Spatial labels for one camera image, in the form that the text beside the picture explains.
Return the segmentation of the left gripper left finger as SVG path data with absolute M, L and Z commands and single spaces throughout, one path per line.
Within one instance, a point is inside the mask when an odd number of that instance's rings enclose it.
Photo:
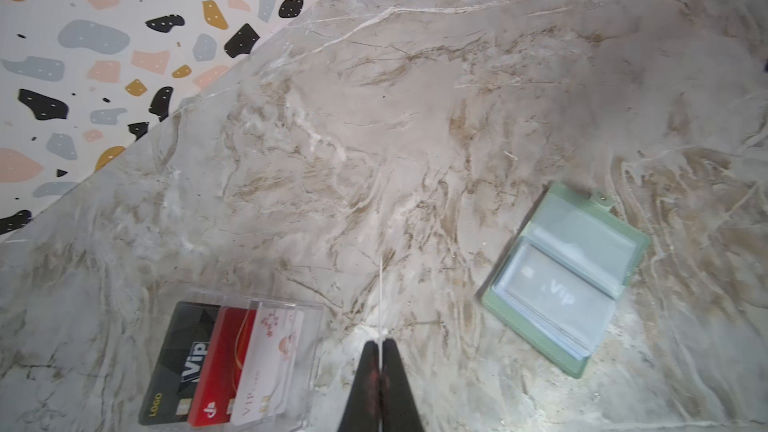
M 365 343 L 338 432 L 377 432 L 380 422 L 379 347 Z

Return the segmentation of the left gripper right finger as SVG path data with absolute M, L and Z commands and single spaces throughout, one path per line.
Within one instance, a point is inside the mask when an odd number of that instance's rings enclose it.
M 424 432 L 397 343 L 382 344 L 382 430 Z

